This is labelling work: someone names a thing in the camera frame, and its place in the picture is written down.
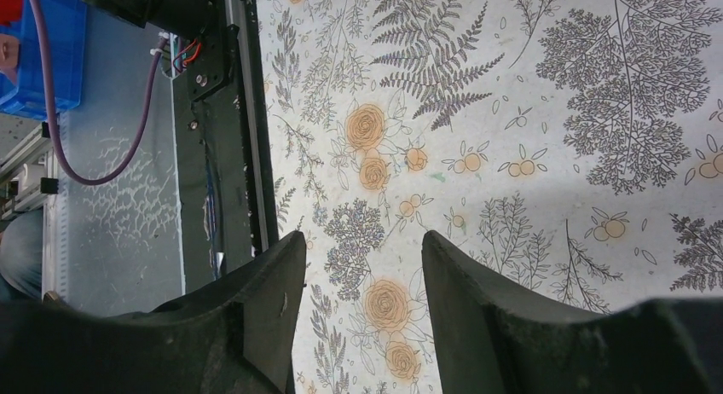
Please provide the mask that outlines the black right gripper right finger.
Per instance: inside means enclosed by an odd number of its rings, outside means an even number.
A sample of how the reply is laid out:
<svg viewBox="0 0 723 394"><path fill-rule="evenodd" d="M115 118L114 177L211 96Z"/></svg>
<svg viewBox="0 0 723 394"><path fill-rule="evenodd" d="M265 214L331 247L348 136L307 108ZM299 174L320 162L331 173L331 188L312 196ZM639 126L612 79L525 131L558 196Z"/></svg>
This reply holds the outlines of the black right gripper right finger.
<svg viewBox="0 0 723 394"><path fill-rule="evenodd" d="M435 231L422 263L445 393L719 393L720 298L601 315L547 298Z"/></svg>

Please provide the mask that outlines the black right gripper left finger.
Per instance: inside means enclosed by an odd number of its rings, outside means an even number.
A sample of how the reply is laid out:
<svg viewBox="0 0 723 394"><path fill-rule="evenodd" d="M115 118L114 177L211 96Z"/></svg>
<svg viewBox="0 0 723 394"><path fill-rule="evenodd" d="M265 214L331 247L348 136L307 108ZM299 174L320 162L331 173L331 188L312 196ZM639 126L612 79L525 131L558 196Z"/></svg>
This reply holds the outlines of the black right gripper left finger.
<svg viewBox="0 0 723 394"><path fill-rule="evenodd" d="M251 262L150 312L1 306L4 393L285 393L304 290L293 231Z"/></svg>

